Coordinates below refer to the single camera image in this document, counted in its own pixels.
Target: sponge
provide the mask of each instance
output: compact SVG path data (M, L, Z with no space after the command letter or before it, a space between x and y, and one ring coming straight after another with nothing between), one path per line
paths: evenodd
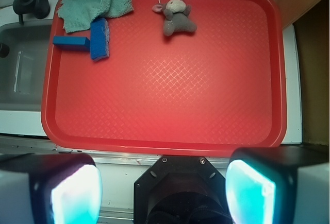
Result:
M91 23L91 59L98 61L109 57L110 31L105 18L95 19Z
M53 44L62 50L89 51L90 41L86 37L54 36Z

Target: sink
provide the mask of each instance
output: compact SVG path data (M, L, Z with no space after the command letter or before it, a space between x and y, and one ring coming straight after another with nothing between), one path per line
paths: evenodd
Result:
M0 42L10 48L0 58L0 110L40 111L52 20L0 27Z

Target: stuffed toy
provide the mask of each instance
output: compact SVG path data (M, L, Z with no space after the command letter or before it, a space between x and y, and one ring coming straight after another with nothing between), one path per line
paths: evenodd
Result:
M186 5L184 0L169 0L165 4L156 4L153 11L165 15L163 32L171 36L174 32L195 32L197 25L189 20L191 6Z

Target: green towel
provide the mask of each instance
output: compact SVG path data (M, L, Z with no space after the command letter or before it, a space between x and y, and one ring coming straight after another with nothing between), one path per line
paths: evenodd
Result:
M67 33L90 28L97 17L118 18L133 11L131 0L62 0L57 10Z

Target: faucet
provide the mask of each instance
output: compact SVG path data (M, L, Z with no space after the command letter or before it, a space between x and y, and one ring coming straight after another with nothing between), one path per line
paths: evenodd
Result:
M44 19L51 10L48 0L14 0L12 6L21 25L24 25L23 14L32 13L37 19Z

